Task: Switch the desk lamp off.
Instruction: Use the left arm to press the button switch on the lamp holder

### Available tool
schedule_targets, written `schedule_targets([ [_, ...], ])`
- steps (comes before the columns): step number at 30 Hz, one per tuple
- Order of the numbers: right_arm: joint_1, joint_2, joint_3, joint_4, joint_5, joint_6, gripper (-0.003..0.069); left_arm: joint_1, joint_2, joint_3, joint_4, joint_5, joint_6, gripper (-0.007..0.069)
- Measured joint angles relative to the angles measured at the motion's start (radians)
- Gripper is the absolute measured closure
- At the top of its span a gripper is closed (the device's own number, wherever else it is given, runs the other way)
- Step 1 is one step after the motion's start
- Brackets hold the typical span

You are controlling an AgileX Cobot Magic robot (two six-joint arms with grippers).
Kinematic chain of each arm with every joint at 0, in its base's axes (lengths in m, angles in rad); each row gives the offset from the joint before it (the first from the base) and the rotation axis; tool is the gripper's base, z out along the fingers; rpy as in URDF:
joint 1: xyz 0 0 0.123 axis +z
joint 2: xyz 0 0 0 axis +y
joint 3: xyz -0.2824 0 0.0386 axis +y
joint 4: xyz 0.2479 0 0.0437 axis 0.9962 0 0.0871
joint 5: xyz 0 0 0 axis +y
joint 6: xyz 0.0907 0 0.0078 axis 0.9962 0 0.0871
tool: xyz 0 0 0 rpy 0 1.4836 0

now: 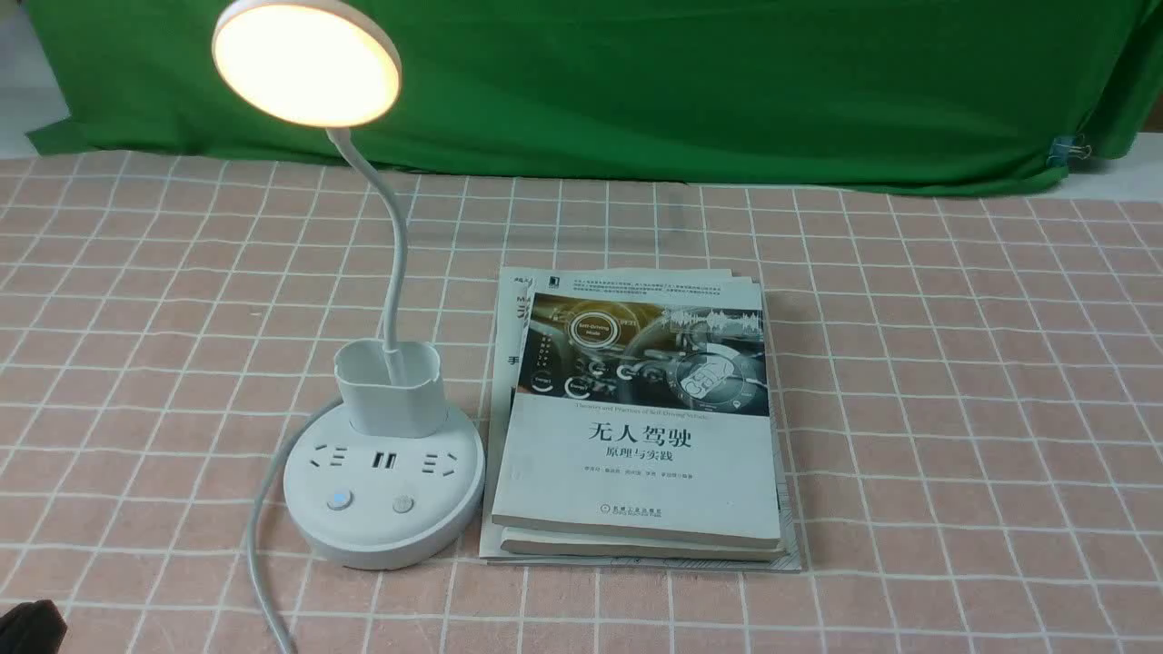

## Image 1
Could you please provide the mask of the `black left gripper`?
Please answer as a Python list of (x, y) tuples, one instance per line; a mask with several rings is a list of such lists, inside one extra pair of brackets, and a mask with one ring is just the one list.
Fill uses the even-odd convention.
[(20, 603), (1, 617), (1, 654), (58, 653), (67, 630), (53, 600)]

